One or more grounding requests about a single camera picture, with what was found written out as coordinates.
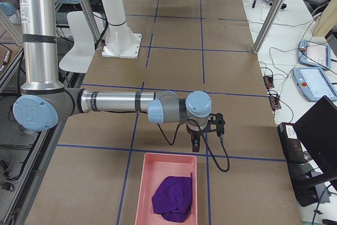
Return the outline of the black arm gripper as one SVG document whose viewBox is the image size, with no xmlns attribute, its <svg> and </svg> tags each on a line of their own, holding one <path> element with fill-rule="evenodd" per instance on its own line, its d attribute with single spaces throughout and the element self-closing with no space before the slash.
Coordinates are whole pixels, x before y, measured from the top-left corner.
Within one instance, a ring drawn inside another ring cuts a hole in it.
<svg viewBox="0 0 337 225">
<path fill-rule="evenodd" d="M 191 144 L 192 144 L 192 152 L 200 151 L 200 137 L 201 133 L 197 126 L 187 124 L 186 130 L 188 134 L 191 136 Z"/>
</svg>

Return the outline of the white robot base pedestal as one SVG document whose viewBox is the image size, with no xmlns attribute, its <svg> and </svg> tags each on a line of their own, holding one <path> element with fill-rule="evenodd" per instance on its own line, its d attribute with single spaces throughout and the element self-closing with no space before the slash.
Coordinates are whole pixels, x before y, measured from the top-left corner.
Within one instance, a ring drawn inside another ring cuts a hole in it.
<svg viewBox="0 0 337 225">
<path fill-rule="evenodd" d="M 108 24 L 102 56 L 136 59 L 142 35 L 128 27 L 123 0 L 102 0 L 102 4 Z"/>
</svg>

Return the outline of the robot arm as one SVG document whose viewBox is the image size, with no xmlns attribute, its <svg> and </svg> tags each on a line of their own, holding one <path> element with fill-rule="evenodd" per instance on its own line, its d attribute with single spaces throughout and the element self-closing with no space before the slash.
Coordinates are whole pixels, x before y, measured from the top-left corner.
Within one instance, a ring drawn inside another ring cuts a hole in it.
<svg viewBox="0 0 337 225">
<path fill-rule="evenodd" d="M 66 88 L 58 78 L 55 3 L 82 0 L 19 0 L 26 82 L 13 106 L 17 122 L 44 131 L 72 115 L 90 111 L 145 113 L 152 123 L 185 124 L 193 151 L 211 131 L 211 98 L 203 91 L 179 98 L 174 92 L 91 92 Z"/>
</svg>

